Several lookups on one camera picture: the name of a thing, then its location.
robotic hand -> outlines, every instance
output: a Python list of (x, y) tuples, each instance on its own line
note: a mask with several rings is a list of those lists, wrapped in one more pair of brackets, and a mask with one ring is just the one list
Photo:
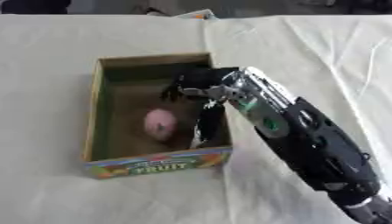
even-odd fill
[(267, 145), (315, 191), (362, 224), (392, 223), (392, 196), (377, 178), (370, 155), (334, 122), (254, 67), (194, 68), (163, 92), (175, 101), (207, 98), (192, 147), (214, 136), (224, 102), (255, 125)]

ball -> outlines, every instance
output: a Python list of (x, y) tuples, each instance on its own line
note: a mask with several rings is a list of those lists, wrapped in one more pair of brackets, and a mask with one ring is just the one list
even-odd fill
[(177, 119), (170, 111), (156, 108), (144, 118), (144, 131), (154, 139), (167, 141), (176, 130)]

box label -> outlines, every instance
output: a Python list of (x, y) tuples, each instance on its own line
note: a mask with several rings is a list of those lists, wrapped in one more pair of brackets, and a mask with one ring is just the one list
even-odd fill
[(87, 164), (87, 169), (99, 179), (126, 175), (172, 172), (222, 164), (228, 160), (230, 152), (231, 149), (219, 149), (202, 151), (199, 153), (173, 153), (147, 158), (113, 160)]

white table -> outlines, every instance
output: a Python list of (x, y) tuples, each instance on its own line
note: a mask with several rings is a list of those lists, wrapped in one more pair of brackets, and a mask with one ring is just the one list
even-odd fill
[(222, 173), (87, 177), (79, 156), (95, 60), (211, 52), (254, 66), (328, 114), (392, 184), (392, 17), (203, 22), (136, 16), (0, 17), (4, 223), (353, 223), (275, 156), (232, 108)]

open box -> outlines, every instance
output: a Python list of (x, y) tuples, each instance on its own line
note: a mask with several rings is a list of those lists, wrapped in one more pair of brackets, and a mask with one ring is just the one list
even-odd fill
[[(209, 54), (99, 59), (82, 154), (87, 170), (104, 179), (224, 163), (232, 150), (226, 117), (204, 148), (188, 149), (201, 102), (160, 99), (174, 75), (196, 66), (210, 66)], [(170, 110), (178, 119), (168, 143), (144, 132), (144, 117), (156, 108)]]

